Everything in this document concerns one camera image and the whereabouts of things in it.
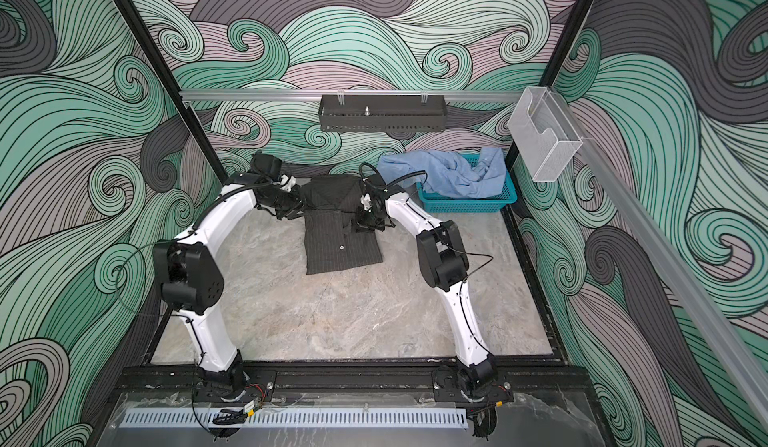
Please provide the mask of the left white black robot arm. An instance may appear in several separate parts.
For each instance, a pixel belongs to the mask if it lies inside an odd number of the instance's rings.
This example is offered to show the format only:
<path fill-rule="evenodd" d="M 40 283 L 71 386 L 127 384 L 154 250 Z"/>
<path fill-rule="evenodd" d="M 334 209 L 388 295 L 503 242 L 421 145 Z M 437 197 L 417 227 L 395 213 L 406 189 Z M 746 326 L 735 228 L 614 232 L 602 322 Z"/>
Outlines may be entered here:
<path fill-rule="evenodd" d="M 297 217 L 301 209 L 296 179 L 285 171 L 283 162 L 257 152 L 248 170 L 226 179 L 219 195 L 190 227 L 152 248 L 154 284 L 185 325 L 197 372 L 207 382 L 227 386 L 231 397 L 246 389 L 248 377 L 219 307 L 225 279 L 217 254 L 251 211 L 282 220 Z"/>

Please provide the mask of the dark grey pinstriped shirt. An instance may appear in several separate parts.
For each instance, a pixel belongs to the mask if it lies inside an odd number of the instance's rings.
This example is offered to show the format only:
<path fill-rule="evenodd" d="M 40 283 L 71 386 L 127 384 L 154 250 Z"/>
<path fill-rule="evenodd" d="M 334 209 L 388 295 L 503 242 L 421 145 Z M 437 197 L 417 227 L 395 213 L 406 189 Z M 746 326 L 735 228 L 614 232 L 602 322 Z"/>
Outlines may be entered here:
<path fill-rule="evenodd" d="M 376 234 L 357 227 L 363 196 L 360 178 L 326 175 L 301 187 L 305 202 L 306 273 L 344 271 L 383 261 Z"/>

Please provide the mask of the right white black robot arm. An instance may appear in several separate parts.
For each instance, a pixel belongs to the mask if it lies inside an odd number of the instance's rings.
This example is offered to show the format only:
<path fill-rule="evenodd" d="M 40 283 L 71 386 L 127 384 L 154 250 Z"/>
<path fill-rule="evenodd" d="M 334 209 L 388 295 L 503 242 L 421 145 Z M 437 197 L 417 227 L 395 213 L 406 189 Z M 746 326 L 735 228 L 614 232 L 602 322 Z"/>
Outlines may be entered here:
<path fill-rule="evenodd" d="M 400 183 L 424 177 L 424 171 L 385 181 L 370 163 L 358 168 L 362 196 L 355 211 L 356 228 L 383 231 L 402 226 L 416 245 L 419 271 L 425 283 L 438 294 L 453 336 L 457 359 L 457 384 L 464 395 L 479 399 L 497 379 L 493 353 L 479 329 L 470 299 L 469 258 L 457 224 L 441 221 L 417 205 Z"/>

